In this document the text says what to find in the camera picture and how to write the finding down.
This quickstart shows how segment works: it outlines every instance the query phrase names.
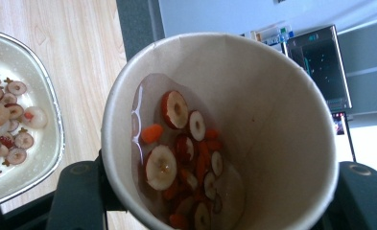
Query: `wooden surface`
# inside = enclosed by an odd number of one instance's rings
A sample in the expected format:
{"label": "wooden surface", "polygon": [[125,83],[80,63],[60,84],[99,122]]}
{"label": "wooden surface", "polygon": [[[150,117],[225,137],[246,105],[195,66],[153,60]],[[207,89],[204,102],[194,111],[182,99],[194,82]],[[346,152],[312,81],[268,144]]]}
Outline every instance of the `wooden surface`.
{"label": "wooden surface", "polygon": [[[94,160],[111,85],[126,64],[115,0],[0,1],[0,32],[41,59],[55,87],[65,130],[65,153],[55,172],[2,204],[9,212],[52,192],[66,166]],[[144,229],[131,214],[110,212],[109,229]]]}

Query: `black holder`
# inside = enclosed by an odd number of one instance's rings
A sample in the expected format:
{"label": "black holder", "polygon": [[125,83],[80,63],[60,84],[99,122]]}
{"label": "black holder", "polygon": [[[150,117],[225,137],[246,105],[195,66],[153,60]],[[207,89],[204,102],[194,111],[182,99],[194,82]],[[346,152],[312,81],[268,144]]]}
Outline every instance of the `black holder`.
{"label": "black holder", "polygon": [[[106,211],[125,211],[111,189],[101,155],[66,167],[57,189],[2,214],[0,229],[107,229]],[[377,229],[377,172],[368,166],[340,163],[334,200],[312,228]]]}

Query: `white wall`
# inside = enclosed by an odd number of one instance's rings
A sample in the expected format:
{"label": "white wall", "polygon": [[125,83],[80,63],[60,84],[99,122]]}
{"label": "white wall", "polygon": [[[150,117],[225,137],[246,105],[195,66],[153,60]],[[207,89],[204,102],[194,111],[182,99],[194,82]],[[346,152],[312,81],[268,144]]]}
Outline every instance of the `white wall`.
{"label": "white wall", "polygon": [[288,22],[297,34],[329,24],[338,32],[377,19],[377,0],[159,0],[165,36],[242,34]]}

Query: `display screen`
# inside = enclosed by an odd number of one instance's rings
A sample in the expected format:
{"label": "display screen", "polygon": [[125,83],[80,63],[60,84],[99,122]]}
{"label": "display screen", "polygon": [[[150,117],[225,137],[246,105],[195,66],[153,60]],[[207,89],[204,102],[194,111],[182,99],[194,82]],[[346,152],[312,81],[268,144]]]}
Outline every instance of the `display screen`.
{"label": "display screen", "polygon": [[352,106],[335,26],[290,38],[287,55],[313,79],[332,111]]}

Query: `white paper cup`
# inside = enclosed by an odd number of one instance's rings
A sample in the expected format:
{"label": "white paper cup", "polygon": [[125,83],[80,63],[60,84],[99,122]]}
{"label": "white paper cup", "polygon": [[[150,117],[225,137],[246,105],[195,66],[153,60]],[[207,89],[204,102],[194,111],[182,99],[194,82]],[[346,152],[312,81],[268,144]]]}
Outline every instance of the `white paper cup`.
{"label": "white paper cup", "polygon": [[[169,228],[148,210],[132,179],[130,112],[140,82],[152,73],[190,88],[219,125],[225,158],[245,190],[244,197],[236,196],[244,210],[235,229],[308,229],[316,223],[338,178],[327,105],[290,59],[229,34],[160,40],[137,54],[114,83],[104,117],[103,159],[115,194],[136,218],[150,229]],[[230,188],[235,197],[237,190]]]}

